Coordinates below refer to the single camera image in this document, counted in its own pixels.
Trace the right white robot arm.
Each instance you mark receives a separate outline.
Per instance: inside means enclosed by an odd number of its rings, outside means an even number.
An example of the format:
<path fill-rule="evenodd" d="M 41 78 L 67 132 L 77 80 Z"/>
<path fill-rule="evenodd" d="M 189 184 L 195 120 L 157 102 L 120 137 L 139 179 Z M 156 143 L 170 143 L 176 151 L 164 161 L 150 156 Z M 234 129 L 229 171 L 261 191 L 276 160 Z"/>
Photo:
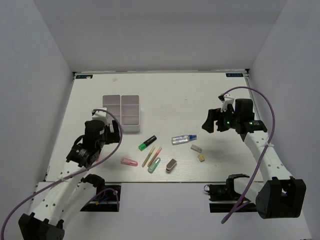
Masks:
<path fill-rule="evenodd" d="M 230 175 L 226 180 L 226 195 L 236 200 L 244 194 L 262 219 L 297 218 L 300 216 L 306 193 L 306 184 L 296 179 L 278 157 L 265 124 L 255 119 L 253 101 L 234 99 L 229 94 L 220 97 L 222 106 L 208 111 L 202 129 L 208 133 L 234 129 L 251 151 L 259 165 L 263 184 L 253 182 L 249 176 Z"/>

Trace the yellow highlighter pen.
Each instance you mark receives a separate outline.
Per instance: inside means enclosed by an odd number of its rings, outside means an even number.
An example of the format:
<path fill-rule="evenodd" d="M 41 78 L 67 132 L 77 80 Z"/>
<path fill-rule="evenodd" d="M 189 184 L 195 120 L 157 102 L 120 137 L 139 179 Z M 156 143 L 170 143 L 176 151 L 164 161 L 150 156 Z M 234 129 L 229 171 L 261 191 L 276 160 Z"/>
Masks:
<path fill-rule="evenodd" d="M 146 156 L 145 160 L 143 161 L 143 163 L 142 163 L 142 165 L 141 165 L 142 168 L 145 167 L 146 163 L 147 163 L 148 160 L 150 159 L 150 157 L 151 157 L 151 155 L 153 154 L 154 150 L 155 150 L 155 147 L 153 146 L 153 147 L 151 148 L 151 150 L 149 151 L 148 155 Z"/>

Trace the clear blue spray bottle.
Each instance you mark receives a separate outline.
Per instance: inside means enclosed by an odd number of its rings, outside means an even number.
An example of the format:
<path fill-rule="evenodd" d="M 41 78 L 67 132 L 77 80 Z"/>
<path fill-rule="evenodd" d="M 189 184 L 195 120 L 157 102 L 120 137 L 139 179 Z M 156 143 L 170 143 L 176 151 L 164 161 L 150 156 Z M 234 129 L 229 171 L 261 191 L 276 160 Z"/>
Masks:
<path fill-rule="evenodd" d="M 180 145 L 185 144 L 190 141 L 196 140 L 197 135 L 195 134 L 187 134 L 187 135 L 180 135 L 180 136 L 174 136 L 171 138 L 172 145 Z"/>

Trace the green black highlighter marker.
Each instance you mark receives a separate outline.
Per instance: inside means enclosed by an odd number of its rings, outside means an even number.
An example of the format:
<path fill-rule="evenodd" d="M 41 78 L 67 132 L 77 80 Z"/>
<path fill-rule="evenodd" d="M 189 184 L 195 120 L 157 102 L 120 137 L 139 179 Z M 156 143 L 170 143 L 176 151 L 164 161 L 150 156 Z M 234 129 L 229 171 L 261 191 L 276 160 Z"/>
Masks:
<path fill-rule="evenodd" d="M 143 143 L 141 143 L 138 146 L 138 149 L 140 151 L 143 151 L 144 149 L 146 149 L 149 145 L 151 145 L 152 143 L 154 143 L 157 140 L 157 137 L 155 135 L 151 136 L 150 138 L 148 138 L 147 140 L 145 140 Z"/>

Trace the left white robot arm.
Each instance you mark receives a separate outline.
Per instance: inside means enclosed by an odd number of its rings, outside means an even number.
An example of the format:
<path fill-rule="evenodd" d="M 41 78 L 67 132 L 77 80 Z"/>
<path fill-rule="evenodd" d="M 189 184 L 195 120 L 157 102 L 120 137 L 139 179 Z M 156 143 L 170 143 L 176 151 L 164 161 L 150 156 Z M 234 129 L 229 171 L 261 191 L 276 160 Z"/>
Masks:
<path fill-rule="evenodd" d="M 122 128 L 114 119 L 111 124 L 93 119 L 84 123 L 84 134 L 73 143 L 59 178 L 41 191 L 47 191 L 30 214 L 18 220 L 25 240 L 61 240 L 65 227 L 90 202 L 99 200 L 106 192 L 117 191 L 106 187 L 105 180 L 89 171 L 98 165 L 104 145 L 122 142 Z"/>

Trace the small yellow eraser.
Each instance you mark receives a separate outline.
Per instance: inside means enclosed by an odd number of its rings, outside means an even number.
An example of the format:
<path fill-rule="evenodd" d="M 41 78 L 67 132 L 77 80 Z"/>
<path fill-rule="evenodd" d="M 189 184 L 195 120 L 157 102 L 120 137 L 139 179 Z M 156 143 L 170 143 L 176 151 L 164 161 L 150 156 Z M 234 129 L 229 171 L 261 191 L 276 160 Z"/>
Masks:
<path fill-rule="evenodd" d="M 205 157 L 204 157 L 203 154 L 199 154 L 199 155 L 197 156 L 197 158 L 198 158 L 198 160 L 199 160 L 200 162 L 204 162 L 204 161 L 205 161 Z"/>

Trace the right blue table label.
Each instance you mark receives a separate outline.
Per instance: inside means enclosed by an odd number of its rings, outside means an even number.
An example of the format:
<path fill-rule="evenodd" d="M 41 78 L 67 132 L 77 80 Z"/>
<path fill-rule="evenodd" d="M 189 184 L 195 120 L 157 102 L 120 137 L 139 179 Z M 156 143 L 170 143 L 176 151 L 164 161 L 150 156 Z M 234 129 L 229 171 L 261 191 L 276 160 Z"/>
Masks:
<path fill-rule="evenodd" d="M 239 72 L 227 72 L 225 75 L 227 78 L 243 78 L 244 77 L 244 75 Z"/>

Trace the green correction tape dispenser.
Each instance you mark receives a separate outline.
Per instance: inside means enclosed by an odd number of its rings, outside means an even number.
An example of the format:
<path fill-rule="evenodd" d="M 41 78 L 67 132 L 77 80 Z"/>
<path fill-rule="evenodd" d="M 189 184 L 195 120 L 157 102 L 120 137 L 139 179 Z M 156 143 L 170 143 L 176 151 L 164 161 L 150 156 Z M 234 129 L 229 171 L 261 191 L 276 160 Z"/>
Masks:
<path fill-rule="evenodd" d="M 152 174 L 155 169 L 157 168 L 157 166 L 159 165 L 159 163 L 161 162 L 161 158 L 160 157 L 157 157 L 153 163 L 148 167 L 147 171 Z"/>

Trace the left white compartment organizer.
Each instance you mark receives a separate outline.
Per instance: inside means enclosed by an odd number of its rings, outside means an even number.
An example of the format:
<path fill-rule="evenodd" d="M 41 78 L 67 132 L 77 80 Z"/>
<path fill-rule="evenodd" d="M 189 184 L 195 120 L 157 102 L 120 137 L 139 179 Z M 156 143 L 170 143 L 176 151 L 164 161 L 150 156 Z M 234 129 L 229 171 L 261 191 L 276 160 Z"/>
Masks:
<path fill-rule="evenodd" d="M 116 95 L 103 95 L 102 107 L 107 108 L 107 111 L 112 113 L 115 118 L 121 123 L 121 96 Z"/>

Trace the white compartment organizer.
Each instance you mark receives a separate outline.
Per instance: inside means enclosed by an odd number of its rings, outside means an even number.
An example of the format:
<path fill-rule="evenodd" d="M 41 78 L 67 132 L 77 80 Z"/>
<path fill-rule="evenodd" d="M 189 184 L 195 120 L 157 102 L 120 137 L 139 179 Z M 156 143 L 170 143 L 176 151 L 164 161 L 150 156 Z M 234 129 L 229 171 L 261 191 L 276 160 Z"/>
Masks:
<path fill-rule="evenodd" d="M 120 97 L 120 121 L 125 133 L 140 132 L 140 96 L 122 95 Z"/>
<path fill-rule="evenodd" d="M 112 113 L 115 118 L 121 123 L 121 96 L 116 95 L 103 95 L 102 107 L 107 108 L 107 111 Z"/>

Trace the blue table label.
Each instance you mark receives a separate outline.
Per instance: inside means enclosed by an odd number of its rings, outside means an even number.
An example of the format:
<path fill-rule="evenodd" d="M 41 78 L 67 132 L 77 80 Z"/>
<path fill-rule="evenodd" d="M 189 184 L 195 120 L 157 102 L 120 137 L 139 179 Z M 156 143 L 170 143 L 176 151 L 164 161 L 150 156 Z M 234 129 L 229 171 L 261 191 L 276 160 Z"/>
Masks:
<path fill-rule="evenodd" d="M 92 79 L 92 74 L 78 74 L 75 76 L 76 79 Z"/>
<path fill-rule="evenodd" d="M 244 75 L 239 72 L 227 72 L 225 75 L 227 78 L 243 78 L 244 77 Z"/>

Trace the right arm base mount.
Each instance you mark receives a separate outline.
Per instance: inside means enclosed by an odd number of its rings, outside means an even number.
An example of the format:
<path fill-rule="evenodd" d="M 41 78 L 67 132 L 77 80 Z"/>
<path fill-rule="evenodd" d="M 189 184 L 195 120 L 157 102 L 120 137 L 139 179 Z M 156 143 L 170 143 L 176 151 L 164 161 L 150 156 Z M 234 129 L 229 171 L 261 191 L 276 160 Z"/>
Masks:
<path fill-rule="evenodd" d="M 210 213 L 228 213 L 241 196 L 229 193 L 225 184 L 206 184 L 203 191 L 209 196 Z"/>

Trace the orange highlighter pen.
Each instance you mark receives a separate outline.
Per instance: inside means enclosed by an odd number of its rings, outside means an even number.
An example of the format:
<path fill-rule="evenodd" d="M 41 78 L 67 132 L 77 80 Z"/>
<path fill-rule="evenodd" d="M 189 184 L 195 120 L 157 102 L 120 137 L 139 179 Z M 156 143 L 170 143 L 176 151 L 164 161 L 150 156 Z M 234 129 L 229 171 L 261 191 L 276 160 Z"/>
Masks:
<path fill-rule="evenodd" d="M 154 156 L 152 157 L 152 159 L 150 160 L 150 162 L 148 163 L 148 167 L 150 167 L 152 165 L 152 163 L 154 162 L 154 160 L 158 157 L 159 153 L 161 152 L 162 150 L 162 147 L 160 147 L 156 153 L 154 154 Z"/>

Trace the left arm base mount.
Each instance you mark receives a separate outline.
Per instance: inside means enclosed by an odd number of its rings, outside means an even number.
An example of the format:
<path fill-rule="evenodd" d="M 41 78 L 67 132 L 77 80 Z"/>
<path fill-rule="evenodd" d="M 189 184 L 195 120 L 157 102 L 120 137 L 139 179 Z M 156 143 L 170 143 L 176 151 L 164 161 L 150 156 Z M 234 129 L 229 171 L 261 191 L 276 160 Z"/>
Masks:
<path fill-rule="evenodd" d="M 121 199 L 121 184 L 106 184 L 101 189 L 97 190 L 98 194 L 104 189 L 100 195 L 96 196 L 91 202 L 87 203 L 80 211 L 81 212 L 118 212 L 120 209 Z"/>

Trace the pink correction tape dispenser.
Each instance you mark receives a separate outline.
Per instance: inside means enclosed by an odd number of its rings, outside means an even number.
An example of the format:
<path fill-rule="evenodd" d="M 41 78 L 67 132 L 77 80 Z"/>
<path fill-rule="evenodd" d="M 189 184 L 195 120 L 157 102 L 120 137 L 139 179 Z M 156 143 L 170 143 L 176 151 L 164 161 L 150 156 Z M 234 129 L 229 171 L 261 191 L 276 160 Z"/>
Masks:
<path fill-rule="evenodd" d="M 138 162 L 129 158 L 121 158 L 120 163 L 127 166 L 137 167 Z"/>

